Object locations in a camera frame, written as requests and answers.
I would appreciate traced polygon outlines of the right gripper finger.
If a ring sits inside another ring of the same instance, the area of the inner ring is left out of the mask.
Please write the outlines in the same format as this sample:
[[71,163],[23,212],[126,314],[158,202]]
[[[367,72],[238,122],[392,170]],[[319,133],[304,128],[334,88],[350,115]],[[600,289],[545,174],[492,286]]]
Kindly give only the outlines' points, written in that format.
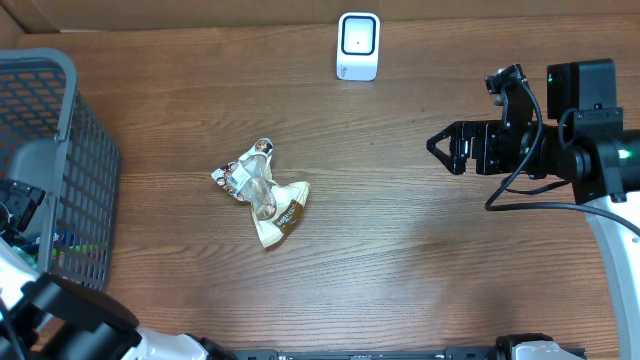
[[450,148],[448,151],[443,151],[436,145],[428,145],[427,150],[434,155],[451,174],[462,175],[466,172],[468,157],[456,147]]
[[463,121],[453,122],[452,124],[447,126],[444,130],[442,130],[441,132],[437,133],[436,135],[428,139],[426,142],[426,146],[428,148],[435,148],[436,144],[444,140],[445,138],[449,138],[453,141],[458,141],[460,138],[463,137],[463,128],[464,128]]

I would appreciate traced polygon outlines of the beige snack bag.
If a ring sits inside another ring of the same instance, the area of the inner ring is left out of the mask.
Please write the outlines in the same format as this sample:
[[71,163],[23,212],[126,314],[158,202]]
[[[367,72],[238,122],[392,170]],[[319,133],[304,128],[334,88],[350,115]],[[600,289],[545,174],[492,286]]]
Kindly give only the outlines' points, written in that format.
[[310,183],[281,186],[273,180],[271,160],[274,145],[260,138],[238,159],[211,173],[212,179],[230,196],[248,202],[258,238],[264,248],[281,242],[303,217]]

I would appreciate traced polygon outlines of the white barcode scanner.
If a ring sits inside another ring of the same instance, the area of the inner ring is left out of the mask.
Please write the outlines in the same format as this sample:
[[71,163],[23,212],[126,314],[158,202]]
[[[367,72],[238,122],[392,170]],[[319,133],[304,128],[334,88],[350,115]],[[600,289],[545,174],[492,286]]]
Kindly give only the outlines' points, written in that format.
[[336,76],[373,81],[378,72],[381,23],[371,12],[346,12],[338,21]]

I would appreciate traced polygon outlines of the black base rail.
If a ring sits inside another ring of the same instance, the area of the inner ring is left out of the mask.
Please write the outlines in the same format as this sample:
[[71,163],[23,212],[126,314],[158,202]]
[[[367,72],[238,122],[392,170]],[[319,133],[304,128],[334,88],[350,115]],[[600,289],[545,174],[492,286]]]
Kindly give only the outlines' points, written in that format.
[[238,360],[507,360],[504,352],[488,346],[448,347],[431,351],[305,351],[236,350]]

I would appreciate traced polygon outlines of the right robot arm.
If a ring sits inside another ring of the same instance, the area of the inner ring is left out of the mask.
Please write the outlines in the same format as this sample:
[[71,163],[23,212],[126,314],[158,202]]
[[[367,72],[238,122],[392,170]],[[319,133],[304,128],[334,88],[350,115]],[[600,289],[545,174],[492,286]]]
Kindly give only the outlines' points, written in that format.
[[[453,175],[468,159],[480,175],[503,175],[488,211],[569,210],[584,214],[602,257],[616,319],[619,355],[639,356],[639,132],[624,127],[611,59],[560,63],[546,70],[542,108],[521,66],[485,79],[502,110],[498,120],[456,121],[431,137],[427,150]],[[497,204],[517,176],[569,185],[571,203]]]

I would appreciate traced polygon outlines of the green packet in basket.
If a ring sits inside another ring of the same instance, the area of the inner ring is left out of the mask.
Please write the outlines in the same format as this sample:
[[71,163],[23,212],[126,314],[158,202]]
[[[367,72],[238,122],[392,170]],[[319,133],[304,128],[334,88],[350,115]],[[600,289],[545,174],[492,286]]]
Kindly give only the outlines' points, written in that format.
[[[35,262],[39,259],[39,245],[31,244],[31,245],[16,245],[10,244],[9,247],[23,260],[26,262]],[[107,248],[104,245],[72,245],[70,247],[67,246],[54,246],[51,250],[51,257],[56,258],[59,256],[63,256],[66,253],[78,253],[84,255],[92,255],[94,253],[102,253],[106,251]]]

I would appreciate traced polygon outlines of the grey plastic mesh basket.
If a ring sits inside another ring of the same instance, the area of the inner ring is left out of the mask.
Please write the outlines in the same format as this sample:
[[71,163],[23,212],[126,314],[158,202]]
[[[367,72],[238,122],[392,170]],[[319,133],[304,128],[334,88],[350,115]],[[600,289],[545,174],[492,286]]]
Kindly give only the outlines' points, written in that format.
[[[40,188],[22,232],[39,245],[29,262],[99,291],[109,281],[121,155],[78,90],[72,60],[51,48],[1,53],[1,181]],[[102,253],[51,257],[54,246],[104,245]]]

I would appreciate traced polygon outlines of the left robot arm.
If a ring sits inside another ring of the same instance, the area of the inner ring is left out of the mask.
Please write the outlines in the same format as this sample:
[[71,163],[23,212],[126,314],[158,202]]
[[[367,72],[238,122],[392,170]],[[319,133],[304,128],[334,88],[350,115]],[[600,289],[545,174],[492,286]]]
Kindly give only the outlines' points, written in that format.
[[34,269],[13,249],[45,192],[1,181],[1,357],[3,359],[207,359],[235,356],[206,337],[140,325],[109,295]]

